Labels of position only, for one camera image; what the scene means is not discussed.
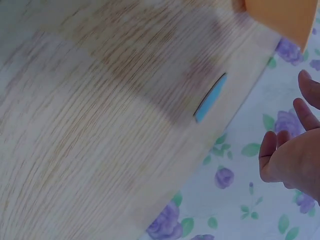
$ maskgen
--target floral fabric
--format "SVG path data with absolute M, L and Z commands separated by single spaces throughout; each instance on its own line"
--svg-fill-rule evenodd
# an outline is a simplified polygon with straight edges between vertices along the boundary
M 280 41 L 225 133 L 139 240 L 320 239 L 316 201 L 281 183 L 262 182 L 258 163 L 266 131 L 287 130 L 292 137 L 304 132 L 292 102 L 302 97 L 300 70 L 320 81 L 319 30 L 318 13 L 304 54 Z

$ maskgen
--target green leaf print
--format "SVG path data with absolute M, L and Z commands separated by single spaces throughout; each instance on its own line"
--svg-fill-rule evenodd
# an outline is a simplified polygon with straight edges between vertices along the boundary
M 241 206 L 241 211 L 244 212 L 244 213 L 249 213 L 249 212 L 250 212 L 250 209 L 249 209 L 248 206 L 242 205 L 242 206 Z
M 294 240 L 299 234 L 299 227 L 291 228 L 285 236 L 285 240 Z
M 268 66 L 269 68 L 271 68 L 271 69 L 276 68 L 277 62 L 276 62 L 276 60 L 275 60 L 274 57 L 270 57 L 270 59 L 269 59 L 269 61 L 268 61 L 268 63 L 267 63 L 267 66 Z
M 212 229 L 217 229 L 218 228 L 218 221 L 215 217 L 210 217 L 208 219 L 208 226 Z
M 309 58 L 309 51 L 308 51 L 308 49 L 306 49 L 304 54 L 303 54 L 303 61 L 307 61 L 308 58 Z
M 227 138 L 227 134 L 225 133 L 215 141 L 215 145 L 223 144 L 226 138 Z
M 182 225 L 182 238 L 188 236 L 194 229 L 194 219 L 192 217 L 187 217 L 181 221 Z
M 248 216 L 249 216 L 249 212 L 242 214 L 241 219 L 243 220 L 243 219 L 247 218 Z
M 230 159 L 230 160 L 232 160 L 234 158 L 231 151 L 228 151 L 227 156 L 228 156 L 228 159 Z
M 254 157 L 259 153 L 259 150 L 260 144 L 250 143 L 242 149 L 241 154 L 246 157 Z
M 222 145 L 221 150 L 223 150 L 223 151 L 224 151 L 224 150 L 228 150 L 230 147 L 231 147 L 230 144 L 226 144 L 226 143 L 225 143 L 225 144 Z
M 178 191 L 175 195 L 174 195 L 174 197 L 172 198 L 172 201 L 175 203 L 175 205 L 177 206 L 177 207 L 179 207 L 180 205 L 181 205 L 181 203 L 182 203 L 182 194 L 181 194 L 181 192 L 180 191 Z
M 279 219 L 279 223 L 278 223 L 278 229 L 279 232 L 281 234 L 285 234 L 285 232 L 287 231 L 288 227 L 289 227 L 289 218 L 287 215 L 283 214 L 280 219 Z
M 211 156 L 208 155 L 206 158 L 203 160 L 202 164 L 203 165 L 208 165 L 211 162 Z
M 309 212 L 308 212 L 309 217 L 314 217 L 316 215 L 316 208 L 313 207 Z
M 297 199 L 300 195 L 302 195 L 303 193 L 297 189 L 295 189 L 295 195 L 293 196 L 293 199 L 292 199 L 292 202 L 293 203 L 296 203 L 297 202 Z
M 258 219 L 259 218 L 259 214 L 256 211 L 254 211 L 253 213 L 251 213 L 251 218 L 252 219 Z
M 259 205 L 260 203 L 262 203 L 263 200 L 264 200 L 263 196 L 259 197 L 258 200 L 255 202 L 255 205 L 256 206 Z
M 215 146 L 212 148 L 212 153 L 216 155 L 217 157 L 223 157 L 224 156 L 224 151 L 221 149 L 216 148 Z
M 225 166 L 219 165 L 218 168 L 217 168 L 217 171 L 220 171 L 221 169 L 224 169 L 224 168 L 225 168 Z
M 263 114 L 263 125 L 266 131 L 272 131 L 275 127 L 275 119 L 268 114 Z

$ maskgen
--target wooden board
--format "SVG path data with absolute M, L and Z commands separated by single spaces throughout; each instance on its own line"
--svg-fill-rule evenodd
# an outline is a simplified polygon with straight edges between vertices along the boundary
M 231 1 L 157 2 L 28 0 L 6 11 L 16 21 L 0 45 L 0 239 L 136 240 L 279 40 Z

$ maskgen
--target blue slot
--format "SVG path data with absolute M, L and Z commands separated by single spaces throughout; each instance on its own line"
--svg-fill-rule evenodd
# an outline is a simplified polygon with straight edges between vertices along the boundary
M 205 99 L 202 101 L 200 107 L 195 112 L 195 120 L 197 123 L 205 118 L 210 108 L 214 105 L 215 101 L 219 97 L 221 90 L 227 80 L 227 74 L 224 74 L 217 83 L 211 88 L 210 92 L 205 96 Z

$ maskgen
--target orange object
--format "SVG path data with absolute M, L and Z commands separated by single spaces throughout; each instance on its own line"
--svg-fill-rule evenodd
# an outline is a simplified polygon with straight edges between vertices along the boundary
M 318 0 L 245 0 L 247 12 L 297 44 L 304 52 L 316 17 Z

